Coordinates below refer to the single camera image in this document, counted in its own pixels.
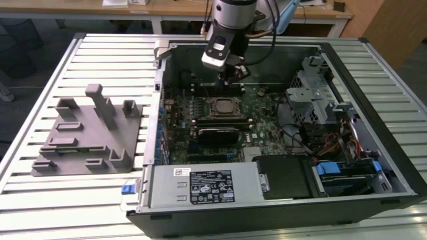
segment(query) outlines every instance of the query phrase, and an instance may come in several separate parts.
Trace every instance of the cpu socket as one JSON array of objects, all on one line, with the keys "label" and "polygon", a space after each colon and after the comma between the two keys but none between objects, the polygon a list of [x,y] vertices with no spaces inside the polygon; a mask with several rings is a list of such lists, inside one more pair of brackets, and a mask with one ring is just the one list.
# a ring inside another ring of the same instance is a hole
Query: cpu socket
[{"label": "cpu socket", "polygon": [[214,97],[210,102],[210,117],[213,119],[242,119],[241,100],[237,97]]}]

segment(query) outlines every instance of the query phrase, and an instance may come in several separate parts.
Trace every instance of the blue latch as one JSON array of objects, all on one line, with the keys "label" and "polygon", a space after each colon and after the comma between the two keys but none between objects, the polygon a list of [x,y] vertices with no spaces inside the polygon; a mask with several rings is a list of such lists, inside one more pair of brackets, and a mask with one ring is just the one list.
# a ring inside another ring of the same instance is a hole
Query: blue latch
[{"label": "blue latch", "polygon": [[122,195],[135,194],[137,186],[135,184],[122,186]]},{"label": "blue latch", "polygon": [[337,162],[322,162],[315,166],[319,175],[323,174],[341,174],[342,170]]},{"label": "blue latch", "polygon": [[374,161],[373,165],[374,165],[377,173],[381,173],[384,168],[382,168],[382,165],[381,165],[380,161]]}]

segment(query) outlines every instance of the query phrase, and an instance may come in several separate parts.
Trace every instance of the aluminum table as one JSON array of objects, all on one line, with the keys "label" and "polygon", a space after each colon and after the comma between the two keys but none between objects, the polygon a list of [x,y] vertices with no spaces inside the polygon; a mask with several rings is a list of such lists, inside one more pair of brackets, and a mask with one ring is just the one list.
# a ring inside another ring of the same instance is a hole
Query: aluminum table
[{"label": "aluminum table", "polygon": [[[142,176],[155,78],[155,41],[202,40],[195,35],[77,34],[0,163],[0,240],[147,240],[126,217],[138,204],[122,185]],[[427,108],[370,43],[344,38],[279,38],[330,42],[422,176],[427,179]],[[125,174],[31,176],[33,164],[58,116],[61,97],[91,105],[87,84],[102,84],[114,104],[143,104],[134,170]],[[185,239],[426,239],[424,202],[346,225],[194,236]]]}]

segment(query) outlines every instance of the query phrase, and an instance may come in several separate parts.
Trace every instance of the power supply label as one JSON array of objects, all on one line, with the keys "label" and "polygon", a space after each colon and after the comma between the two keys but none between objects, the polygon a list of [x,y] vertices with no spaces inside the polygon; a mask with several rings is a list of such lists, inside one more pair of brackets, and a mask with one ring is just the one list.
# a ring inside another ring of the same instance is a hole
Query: power supply label
[{"label": "power supply label", "polygon": [[190,196],[194,205],[235,202],[233,171],[193,171]]}]

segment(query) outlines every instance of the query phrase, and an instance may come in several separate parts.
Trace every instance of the motherboard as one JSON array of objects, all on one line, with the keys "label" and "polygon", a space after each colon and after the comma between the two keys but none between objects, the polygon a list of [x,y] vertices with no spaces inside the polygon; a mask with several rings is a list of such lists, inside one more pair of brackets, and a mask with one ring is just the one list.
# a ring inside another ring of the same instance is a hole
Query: motherboard
[{"label": "motherboard", "polygon": [[257,155],[287,153],[277,107],[283,95],[263,85],[222,93],[209,86],[174,92],[166,100],[170,164],[233,163]]}]

